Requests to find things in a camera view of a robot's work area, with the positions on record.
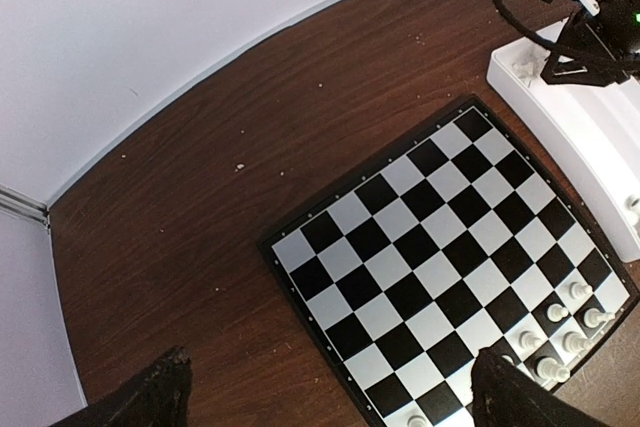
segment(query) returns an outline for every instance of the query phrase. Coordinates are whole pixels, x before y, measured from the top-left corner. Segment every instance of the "black cable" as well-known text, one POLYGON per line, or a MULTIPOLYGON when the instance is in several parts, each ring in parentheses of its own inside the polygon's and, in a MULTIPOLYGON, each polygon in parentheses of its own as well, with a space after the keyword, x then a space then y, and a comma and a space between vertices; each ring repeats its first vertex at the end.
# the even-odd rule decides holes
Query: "black cable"
POLYGON ((516 17, 511 13, 509 9, 504 5, 502 0, 492 0, 493 4, 498 9, 500 15, 506 20, 513 28, 515 28, 521 35, 529 39, 530 41, 544 47, 545 49, 553 52, 554 54, 562 55, 574 59, 582 64, 602 69, 615 69, 625 70, 629 72, 640 71, 640 60, 611 60, 599 55, 589 54, 581 50, 573 49, 557 42, 552 42, 544 37, 541 37, 533 30, 524 26, 516 17))

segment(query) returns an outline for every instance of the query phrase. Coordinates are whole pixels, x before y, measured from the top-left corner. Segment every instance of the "wood grain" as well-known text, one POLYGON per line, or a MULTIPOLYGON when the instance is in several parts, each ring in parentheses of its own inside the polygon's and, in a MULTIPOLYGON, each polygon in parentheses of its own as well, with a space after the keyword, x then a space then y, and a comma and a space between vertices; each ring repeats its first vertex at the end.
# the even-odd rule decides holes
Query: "wood grain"
MULTIPOLYGON (((508 1, 536 28, 571 8, 508 1)), ((516 38, 490 0, 345 0, 253 48, 107 155, 52 208, 60 295, 89 399, 180 344, 193 358, 194 427, 364 425, 255 243, 471 92, 568 187, 485 81, 491 51, 516 38)), ((637 425, 638 338, 635 312, 563 398, 637 425)))

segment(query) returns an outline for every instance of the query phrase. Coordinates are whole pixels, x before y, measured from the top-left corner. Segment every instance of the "black square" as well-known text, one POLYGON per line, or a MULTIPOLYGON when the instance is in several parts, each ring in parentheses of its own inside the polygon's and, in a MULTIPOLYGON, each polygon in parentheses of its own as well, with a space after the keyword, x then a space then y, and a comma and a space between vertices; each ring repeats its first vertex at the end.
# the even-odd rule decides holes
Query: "black square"
POLYGON ((513 365, 517 366, 520 364, 520 357, 518 357, 516 351, 513 350, 513 347, 509 345, 509 342, 507 342, 507 339, 504 337, 500 337, 500 340, 491 346, 491 351, 501 357, 506 355, 512 360, 513 365))
POLYGON ((382 417, 393 414, 413 400, 396 374, 369 387, 366 393, 382 417))
POLYGON ((574 265, 569 260, 569 257, 567 257, 558 244, 551 247, 549 252, 538 260, 537 264, 544 276, 554 287, 557 287, 574 269, 574 265))
POLYGON ((600 312, 604 312, 604 307, 595 295, 589 297, 582 307, 578 309, 578 311, 573 315, 578 324, 580 324, 580 328, 584 331, 584 335, 586 335, 589 339, 593 339, 596 334, 604 327, 604 322, 597 327, 587 327, 584 323, 584 313, 589 309, 598 309, 600 312))
POLYGON ((432 302, 413 272, 389 287, 385 294, 404 320, 409 320, 432 302))
POLYGON ((398 198, 396 192, 380 174, 370 179, 369 182, 361 187, 358 187, 356 189, 356 195, 371 215, 380 212, 398 198))
POLYGON ((467 227, 471 227, 491 210, 478 191, 471 186, 450 200, 449 206, 467 227))
POLYGON ((345 275, 336 285, 353 310, 359 309, 382 292, 364 265, 345 275))
POLYGON ((363 262, 391 244, 389 238, 373 219, 367 220, 349 232, 347 240, 363 262))
POLYGON ((420 221, 423 221, 444 205, 440 194, 429 182, 423 180, 402 196, 409 210, 420 221))
POLYGON ((462 280, 440 295, 436 303, 454 327, 459 327, 482 309, 476 296, 462 280))
POLYGON ((291 272, 291 278, 304 300, 309 300, 333 284, 329 273, 317 257, 291 272))
POLYGON ((376 345, 394 370, 398 370, 424 351, 406 324, 400 324, 378 340, 376 345))
POLYGON ((475 109, 469 110, 456 120, 454 124, 456 124, 472 142, 475 142, 492 129, 491 124, 475 109))
POLYGON ((491 162, 475 145, 470 145, 452 160, 469 182, 474 182, 491 168, 491 162))
POLYGON ((578 270, 587 284, 594 289, 600 287, 611 273, 611 268, 596 249, 587 255, 587 258, 578 266, 578 270))
POLYGON ((491 260, 509 282, 516 280, 533 265, 531 257, 513 237, 493 253, 491 260))
POLYGON ((520 232, 535 217, 531 209, 516 192, 500 202, 493 210, 513 235, 520 232))
POLYGON ((416 147, 407 154, 407 157, 425 177, 438 170, 449 160, 432 140, 427 140, 416 147))
POLYGON ((326 332, 345 361, 373 344, 373 340, 355 314, 351 314, 332 325, 326 332))
POLYGON ((560 365, 564 365, 562 358, 560 358, 558 351, 551 344, 551 342, 546 341, 544 344, 542 344, 542 347, 536 350, 531 357, 529 357, 527 360, 524 361, 524 365, 527 367, 529 372, 531 372, 531 374, 533 375, 533 378, 539 384, 543 384, 547 382, 546 379, 542 379, 536 372, 536 367, 538 366, 538 362, 540 362, 545 357, 551 357, 552 359, 555 359, 560 365))
POLYGON ((533 175, 533 169, 515 150, 498 162, 496 169, 500 171, 514 189, 518 188, 533 175))
POLYGON ((502 332, 507 332, 528 313, 527 308, 511 287, 487 305, 487 312, 502 332))
POLYGON ((446 382, 434 387, 416 399, 416 402, 433 425, 442 422, 463 407, 446 382))
POLYGON ((327 212, 320 214, 300 230, 316 254, 342 238, 342 232, 327 212))
POLYGON ((540 327, 542 327, 544 333, 547 334, 547 337, 551 337, 560 327, 562 327, 562 324, 569 319, 569 317, 565 317, 560 322, 551 322, 549 317, 547 317, 547 310, 549 310, 549 307, 553 304, 559 304, 566 307, 562 303, 560 297, 558 297, 558 294, 551 292, 546 299, 540 302, 540 305, 531 311, 534 319, 536 319, 538 324, 540 324, 540 327))
POLYGON ((445 378, 457 372, 473 359, 473 354, 456 332, 451 332, 427 350, 427 355, 445 378))
POLYGON ((488 258, 468 230, 442 249, 442 252, 462 277, 469 275, 488 258))
POLYGON ((558 198, 549 202, 549 204, 540 211, 538 217, 540 217, 542 223, 556 240, 560 239, 575 222, 558 198))
POLYGON ((402 258, 415 269, 438 252, 438 246, 421 225, 415 226, 394 242, 402 258))

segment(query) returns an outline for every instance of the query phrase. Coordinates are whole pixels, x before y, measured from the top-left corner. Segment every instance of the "chessboard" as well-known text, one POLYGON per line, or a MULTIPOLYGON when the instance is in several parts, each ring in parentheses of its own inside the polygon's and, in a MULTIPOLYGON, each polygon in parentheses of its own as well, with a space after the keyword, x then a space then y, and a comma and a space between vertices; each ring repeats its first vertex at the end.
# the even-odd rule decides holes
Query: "chessboard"
POLYGON ((637 303, 581 211, 470 97, 298 209, 260 248, 370 425, 472 426, 480 349, 552 390, 637 303))

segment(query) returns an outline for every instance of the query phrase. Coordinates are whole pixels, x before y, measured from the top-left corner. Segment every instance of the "white wall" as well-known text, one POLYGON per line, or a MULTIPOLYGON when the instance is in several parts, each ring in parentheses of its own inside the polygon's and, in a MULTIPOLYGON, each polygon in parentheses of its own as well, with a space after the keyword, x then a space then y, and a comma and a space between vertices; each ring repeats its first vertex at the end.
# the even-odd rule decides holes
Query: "white wall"
POLYGON ((69 348, 51 239, 0 211, 0 424, 42 427, 85 406, 69 348))
POLYGON ((0 0, 0 184, 51 202, 193 83, 335 0, 0 0))

